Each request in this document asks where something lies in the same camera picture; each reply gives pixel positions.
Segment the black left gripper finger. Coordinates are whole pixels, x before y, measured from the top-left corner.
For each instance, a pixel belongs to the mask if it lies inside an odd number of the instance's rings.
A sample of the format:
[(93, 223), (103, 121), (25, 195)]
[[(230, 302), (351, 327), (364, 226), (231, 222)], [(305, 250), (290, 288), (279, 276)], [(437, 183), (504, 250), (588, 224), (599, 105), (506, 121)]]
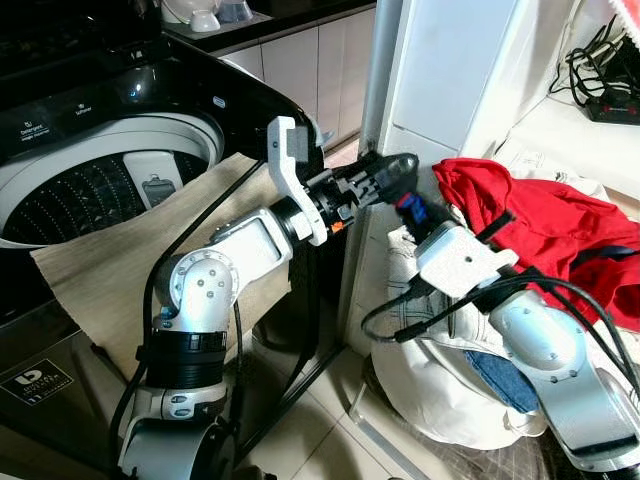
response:
[(376, 187), (416, 187), (419, 183), (419, 156), (415, 154), (369, 152), (362, 157), (362, 165)]
[(416, 183), (393, 183), (388, 186), (374, 184), (362, 193), (362, 206), (387, 204), (394, 209), (401, 209), (403, 198), (416, 192)]

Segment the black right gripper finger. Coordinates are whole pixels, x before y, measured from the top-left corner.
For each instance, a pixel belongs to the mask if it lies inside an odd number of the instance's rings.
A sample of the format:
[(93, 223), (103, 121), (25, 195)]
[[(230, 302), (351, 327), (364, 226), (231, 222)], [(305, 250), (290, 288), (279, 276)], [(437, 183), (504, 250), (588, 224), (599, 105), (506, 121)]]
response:
[(430, 229), (428, 205), (416, 192), (402, 193), (396, 200), (396, 212), (407, 230)]

